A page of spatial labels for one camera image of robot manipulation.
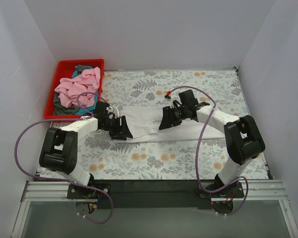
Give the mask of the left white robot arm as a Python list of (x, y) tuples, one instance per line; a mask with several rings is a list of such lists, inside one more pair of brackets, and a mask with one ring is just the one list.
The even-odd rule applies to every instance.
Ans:
[(84, 198), (91, 198), (96, 187), (91, 183), (92, 175), (77, 163), (78, 143), (99, 129), (107, 131), (110, 138), (115, 140), (126, 141), (133, 137), (126, 117), (120, 114), (119, 109), (106, 102), (98, 102), (91, 114), (67, 126), (49, 128), (39, 158), (41, 167), (80, 184), (78, 191)]

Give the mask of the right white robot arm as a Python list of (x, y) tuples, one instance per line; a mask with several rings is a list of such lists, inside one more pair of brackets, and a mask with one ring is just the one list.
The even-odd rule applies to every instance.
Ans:
[(242, 172), (264, 150), (265, 143), (255, 122), (255, 119), (246, 115), (234, 116), (216, 108), (216, 102), (199, 102), (193, 93), (193, 87), (184, 87), (178, 97), (172, 97), (171, 91), (164, 96), (169, 106), (162, 109), (162, 121), (159, 130), (169, 129), (181, 125), (185, 119), (202, 123), (202, 131), (198, 142), (202, 141), (207, 126), (222, 132), (225, 136), (228, 159), (222, 170), (216, 175), (214, 182), (203, 187), (200, 178), (197, 178), (199, 189), (208, 194), (216, 193), (226, 197), (233, 191), (233, 186), (242, 179)]

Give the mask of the floral table mat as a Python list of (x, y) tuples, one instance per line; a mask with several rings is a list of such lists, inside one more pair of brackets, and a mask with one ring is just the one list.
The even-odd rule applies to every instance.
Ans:
[[(107, 71), (102, 97), (121, 106), (164, 106), (164, 95), (178, 86), (194, 86), (199, 101), (214, 99), (228, 114), (248, 113), (235, 70)], [(153, 143), (114, 143), (105, 131), (79, 142), (77, 162), (96, 179), (213, 179), (228, 154), (224, 139)]]

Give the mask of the teal t shirt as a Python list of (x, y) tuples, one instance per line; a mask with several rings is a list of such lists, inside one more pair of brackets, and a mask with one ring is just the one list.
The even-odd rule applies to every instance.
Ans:
[[(88, 65), (77, 65), (75, 66), (75, 71), (72, 74), (72, 78), (75, 78), (76, 76), (82, 74), (82, 72), (86, 69), (93, 69), (93, 67), (88, 66)], [(96, 108), (96, 103), (97, 103), (98, 97), (94, 95), (94, 104), (91, 107), (85, 108), (87, 111), (92, 112)], [(75, 112), (75, 115), (83, 115), (85, 114), (85, 111), (83, 109), (78, 109)]]

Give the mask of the grey t shirt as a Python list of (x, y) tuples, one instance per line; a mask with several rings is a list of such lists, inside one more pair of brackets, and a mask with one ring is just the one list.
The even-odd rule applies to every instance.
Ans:
[(54, 115), (55, 116), (66, 116), (66, 115), (75, 115), (75, 112), (80, 109), (79, 107), (71, 104), (68, 108), (62, 106), (61, 100), (59, 98), (59, 93), (54, 92)]

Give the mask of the pink t shirt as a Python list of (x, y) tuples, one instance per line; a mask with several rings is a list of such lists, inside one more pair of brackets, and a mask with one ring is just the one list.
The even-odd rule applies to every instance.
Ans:
[(55, 88), (61, 105), (65, 108), (70, 106), (88, 108), (94, 105), (95, 95), (100, 86), (101, 71), (99, 67), (85, 69), (74, 78), (61, 78), (59, 85)]

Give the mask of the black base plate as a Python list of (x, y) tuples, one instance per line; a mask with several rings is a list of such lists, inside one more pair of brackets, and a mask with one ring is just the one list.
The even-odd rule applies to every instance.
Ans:
[(195, 180), (93, 180), (89, 186), (107, 193), (114, 208), (212, 209), (212, 199), (243, 199), (239, 182), (221, 194), (202, 192)]

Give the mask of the aluminium rail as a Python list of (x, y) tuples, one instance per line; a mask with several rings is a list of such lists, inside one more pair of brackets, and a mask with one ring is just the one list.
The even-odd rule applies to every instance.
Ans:
[[(286, 190), (280, 180), (250, 179), (248, 200), (287, 200)], [(22, 199), (27, 201), (62, 201), (66, 199), (69, 184), (66, 182), (27, 182)]]

